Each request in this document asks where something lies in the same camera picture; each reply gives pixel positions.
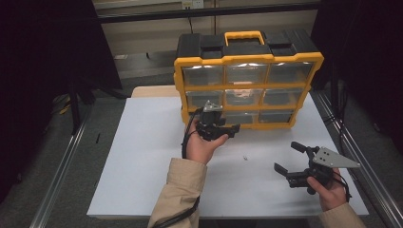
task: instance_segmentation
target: white table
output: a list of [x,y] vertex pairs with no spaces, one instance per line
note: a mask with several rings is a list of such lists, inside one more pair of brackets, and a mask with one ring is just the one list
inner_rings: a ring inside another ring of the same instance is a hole
[[[172,157],[181,156],[184,124],[179,97],[127,99],[106,165],[87,214],[99,219],[144,219],[151,215],[165,184]],[[278,219],[315,216],[318,195],[290,188],[274,170],[274,162],[289,172],[303,171],[308,157],[290,147],[336,147],[310,95],[291,129],[242,129],[217,149],[208,164],[201,194],[203,219]],[[350,204],[359,215],[368,211],[347,170]]]

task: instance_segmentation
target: clear plastic drawer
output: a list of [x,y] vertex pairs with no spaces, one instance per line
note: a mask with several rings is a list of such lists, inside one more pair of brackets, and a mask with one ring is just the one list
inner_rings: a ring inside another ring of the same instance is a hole
[[264,92],[265,105],[296,105],[303,88],[268,88]]
[[207,101],[222,105],[222,91],[187,91],[187,105],[189,108],[203,107]]
[[186,86],[222,85],[223,66],[182,67]]
[[237,64],[226,67],[226,83],[231,85],[250,85],[264,83],[267,74],[265,64]]
[[226,111],[224,117],[226,124],[253,124],[256,121],[258,111]]
[[259,123],[288,123],[293,111],[292,109],[262,110],[259,114]]
[[227,105],[258,105],[262,89],[226,89]]
[[305,83],[313,63],[278,63],[271,64],[269,83]]

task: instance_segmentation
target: silver metal bracket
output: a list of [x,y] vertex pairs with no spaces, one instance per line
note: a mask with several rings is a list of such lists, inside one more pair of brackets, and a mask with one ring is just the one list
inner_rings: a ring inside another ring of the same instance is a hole
[[313,158],[313,162],[321,164],[329,168],[360,168],[361,164],[344,156],[337,154],[335,151],[326,147],[321,147]]
[[214,103],[211,103],[210,101],[207,101],[204,105],[204,112],[212,112],[212,111],[222,111],[222,105],[216,105]]

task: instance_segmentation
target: jacket sleeve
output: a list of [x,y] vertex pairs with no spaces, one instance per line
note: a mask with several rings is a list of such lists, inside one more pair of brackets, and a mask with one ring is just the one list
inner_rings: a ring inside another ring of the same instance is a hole
[[[207,166],[191,160],[172,159],[166,178],[166,185],[157,200],[151,214],[148,228],[162,223],[191,208],[204,187]],[[199,209],[170,227],[197,228],[199,226]]]
[[319,215],[320,220],[325,228],[333,227],[365,227],[362,220],[355,213],[349,203],[344,203],[337,208],[329,210]]

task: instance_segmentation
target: human hand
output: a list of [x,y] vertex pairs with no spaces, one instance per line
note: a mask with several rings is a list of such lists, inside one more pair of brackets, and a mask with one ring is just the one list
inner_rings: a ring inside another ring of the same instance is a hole
[[[334,178],[341,181],[341,177],[339,176],[340,171],[337,168],[334,168],[333,171],[336,173],[334,174]],[[343,185],[340,183],[331,180],[328,185],[324,187],[313,177],[307,178],[307,181],[309,185],[319,193],[320,206],[324,212],[337,208],[346,202],[346,193]]]
[[214,141],[206,141],[196,131],[197,122],[197,120],[193,121],[189,128],[191,135],[186,147],[186,157],[194,162],[208,164],[214,151],[228,140],[228,135],[222,135]]

